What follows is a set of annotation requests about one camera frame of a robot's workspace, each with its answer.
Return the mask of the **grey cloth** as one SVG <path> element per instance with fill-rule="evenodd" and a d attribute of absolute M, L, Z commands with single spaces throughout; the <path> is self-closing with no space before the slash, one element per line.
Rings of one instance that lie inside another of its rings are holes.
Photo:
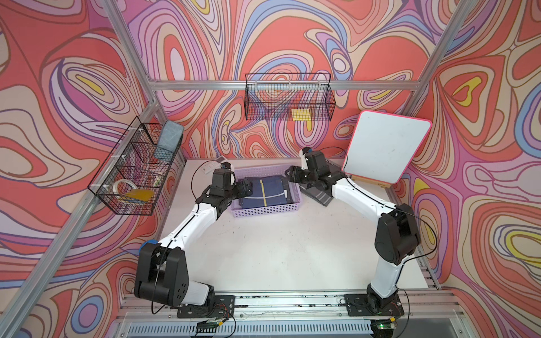
<path fill-rule="evenodd" d="M 306 183 L 300 183 L 299 186 L 303 194 L 323 206 L 328 206 L 334 199 L 332 195 L 332 184 L 347 176 L 341 171 L 338 164 L 330 160 L 325 160 L 324 162 L 323 172 L 318 173 L 316 176 L 317 181 L 311 180 Z"/>

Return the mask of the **blue pillowcase with yellow stripe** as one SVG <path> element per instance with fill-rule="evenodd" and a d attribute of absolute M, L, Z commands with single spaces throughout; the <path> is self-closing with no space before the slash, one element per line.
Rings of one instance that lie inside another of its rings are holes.
<path fill-rule="evenodd" d="M 253 194 L 239 201 L 241 209 L 263 208 L 292 204 L 289 183 L 284 176 L 248 177 L 253 183 Z"/>

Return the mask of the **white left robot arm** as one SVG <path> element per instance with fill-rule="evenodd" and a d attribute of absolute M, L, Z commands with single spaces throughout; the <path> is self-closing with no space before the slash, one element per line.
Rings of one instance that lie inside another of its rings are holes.
<path fill-rule="evenodd" d="M 233 201 L 250 197 L 253 184 L 238 181 L 228 162 L 214 170 L 211 184 L 196 198 L 190 214 L 165 238 L 139 250 L 134 295 L 163 306 L 209 306 L 214 288 L 189 276 L 187 250 Z"/>

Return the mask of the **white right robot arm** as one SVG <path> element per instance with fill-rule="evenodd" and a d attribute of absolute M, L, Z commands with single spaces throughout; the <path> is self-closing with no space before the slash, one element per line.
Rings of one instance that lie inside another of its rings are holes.
<path fill-rule="evenodd" d="M 376 197 L 340 170 L 332 172 L 320 151 L 305 147 L 300 159 L 301 166 L 290 166 L 285 171 L 290 182 L 315 188 L 376 223 L 374 247 L 379 259 L 376 274 L 366 289 L 366 306 L 371 313 L 380 315 L 388 304 L 398 302 L 397 283 L 421 242 L 413 209 Z"/>

